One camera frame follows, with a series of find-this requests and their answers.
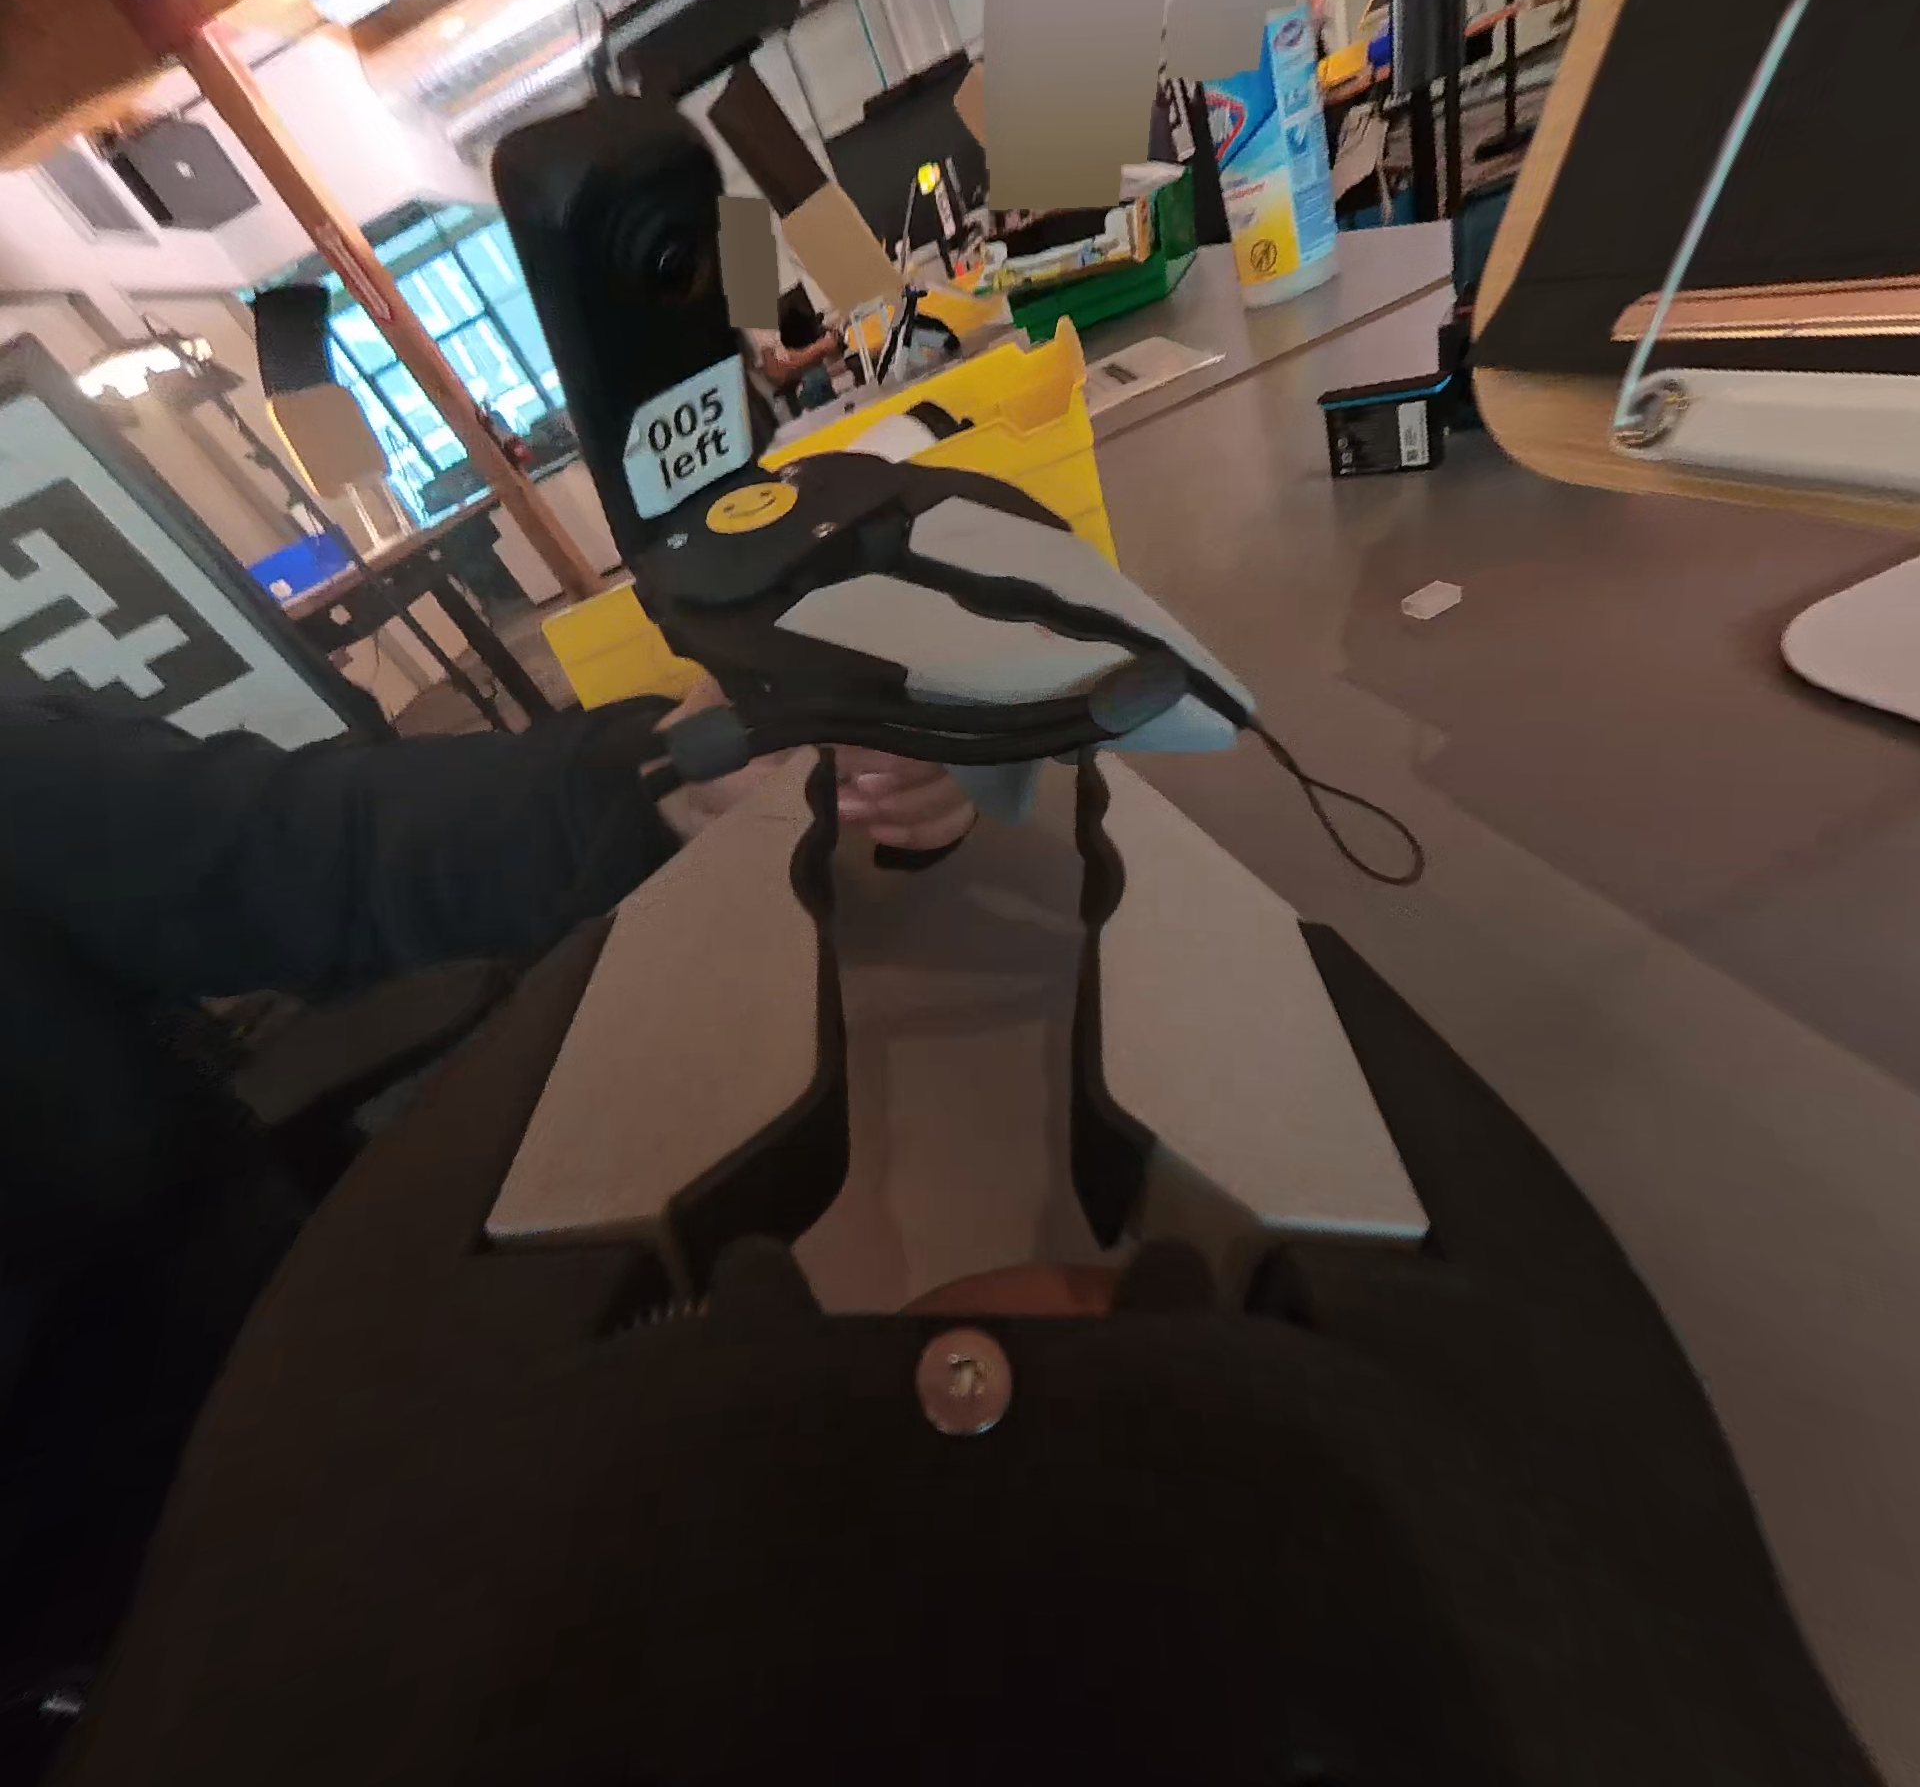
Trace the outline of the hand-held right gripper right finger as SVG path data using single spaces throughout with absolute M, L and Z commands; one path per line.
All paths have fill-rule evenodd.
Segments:
M 1072 777 L 1068 1163 L 1102 1247 L 1416 1247 L 1429 1211 L 1278 893 L 1113 755 Z

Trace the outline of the yellow storage bin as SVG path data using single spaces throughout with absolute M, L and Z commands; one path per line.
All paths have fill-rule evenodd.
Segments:
M 879 420 L 916 414 L 942 440 L 911 460 L 962 468 L 1015 484 L 1063 520 L 1070 532 L 1116 562 L 1113 526 L 1094 456 L 1087 404 L 1088 364 L 1074 326 L 1054 340 L 999 346 L 861 408 L 838 404 L 780 430 L 769 464 L 794 456 L 842 454 Z M 699 681 L 679 657 L 631 586 L 567 608 L 541 625 L 564 677 L 586 709 L 620 699 L 684 697 Z

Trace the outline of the black photo flag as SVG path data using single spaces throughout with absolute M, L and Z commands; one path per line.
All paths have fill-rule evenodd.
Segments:
M 252 298 L 259 382 L 269 402 L 334 384 L 330 294 L 320 284 L 277 284 Z

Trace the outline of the green storage bin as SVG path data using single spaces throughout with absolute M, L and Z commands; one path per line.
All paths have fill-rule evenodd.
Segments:
M 1183 286 L 1199 256 L 1190 172 L 1171 170 L 1146 196 L 1113 210 L 1097 238 L 1059 256 L 1021 276 L 1007 294 L 1013 324 L 1033 344 L 1049 342 L 1063 320 L 1085 334 L 1159 306 Z

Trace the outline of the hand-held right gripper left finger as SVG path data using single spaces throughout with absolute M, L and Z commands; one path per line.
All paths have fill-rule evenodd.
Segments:
M 612 917 L 486 1233 L 800 1241 L 850 1173 L 838 795 L 805 751 Z

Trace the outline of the wooden top desk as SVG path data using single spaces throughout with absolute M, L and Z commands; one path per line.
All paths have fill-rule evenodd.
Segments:
M 347 572 L 283 600 L 280 612 L 328 653 L 401 625 L 497 733 L 513 729 L 503 697 L 537 723 L 554 707 L 513 647 L 469 602 L 455 570 L 467 554 L 467 528 L 490 526 L 495 510 L 497 502 L 486 498 L 372 554 L 349 552 Z

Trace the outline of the black board with wooden rim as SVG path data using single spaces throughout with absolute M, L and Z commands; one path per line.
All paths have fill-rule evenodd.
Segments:
M 1740 504 L 1916 542 L 1916 504 L 1621 454 L 1633 346 L 1792 0 L 1582 0 L 1477 296 L 1473 382 L 1519 466 L 1623 496 Z M 1813 0 L 1682 288 L 1916 280 L 1918 0 Z

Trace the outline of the beige reflector panel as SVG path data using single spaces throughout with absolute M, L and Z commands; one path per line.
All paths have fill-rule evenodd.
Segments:
M 316 502 L 386 482 L 389 458 L 345 386 L 324 382 L 270 394 L 266 412 Z

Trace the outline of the small blue crate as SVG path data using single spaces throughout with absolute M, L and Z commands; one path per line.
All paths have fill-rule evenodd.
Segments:
M 349 578 L 357 568 L 342 540 L 320 532 L 254 562 L 249 574 L 277 604 L 288 606 Z

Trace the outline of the small black battery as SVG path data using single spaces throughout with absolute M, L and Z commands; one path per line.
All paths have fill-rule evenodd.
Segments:
M 1426 374 L 1326 390 L 1316 398 L 1336 482 L 1426 474 L 1447 460 L 1452 380 Z

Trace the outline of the black screen panel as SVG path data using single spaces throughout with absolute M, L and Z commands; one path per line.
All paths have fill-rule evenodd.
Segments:
M 971 72 L 968 58 L 959 56 L 914 74 L 824 142 L 833 176 L 888 250 L 902 234 L 920 248 L 942 232 L 939 206 L 919 194 L 924 166 L 942 168 L 959 222 L 988 202 L 986 152 L 954 108 Z

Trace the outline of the framed marker sign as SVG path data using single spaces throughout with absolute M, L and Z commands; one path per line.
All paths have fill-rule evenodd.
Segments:
M 2 352 L 2 681 L 198 739 L 395 735 L 36 338 Z

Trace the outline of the dark brown panel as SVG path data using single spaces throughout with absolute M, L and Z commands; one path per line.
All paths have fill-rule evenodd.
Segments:
M 829 170 L 751 60 L 729 72 L 709 124 L 776 220 L 792 218 L 831 186 Z

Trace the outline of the person's left forearm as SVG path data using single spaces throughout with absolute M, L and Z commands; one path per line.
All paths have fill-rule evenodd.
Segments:
M 643 781 L 664 713 L 283 747 L 8 695 L 4 1007 L 330 999 L 537 961 L 679 851 Z

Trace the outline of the dark zip case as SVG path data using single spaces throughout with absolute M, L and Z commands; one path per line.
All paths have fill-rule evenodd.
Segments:
M 1436 332 L 1436 372 L 1443 386 L 1432 402 L 1436 422 L 1448 436 L 1483 434 L 1484 420 L 1477 402 L 1474 326 L 1477 300 L 1457 298 L 1452 312 Z

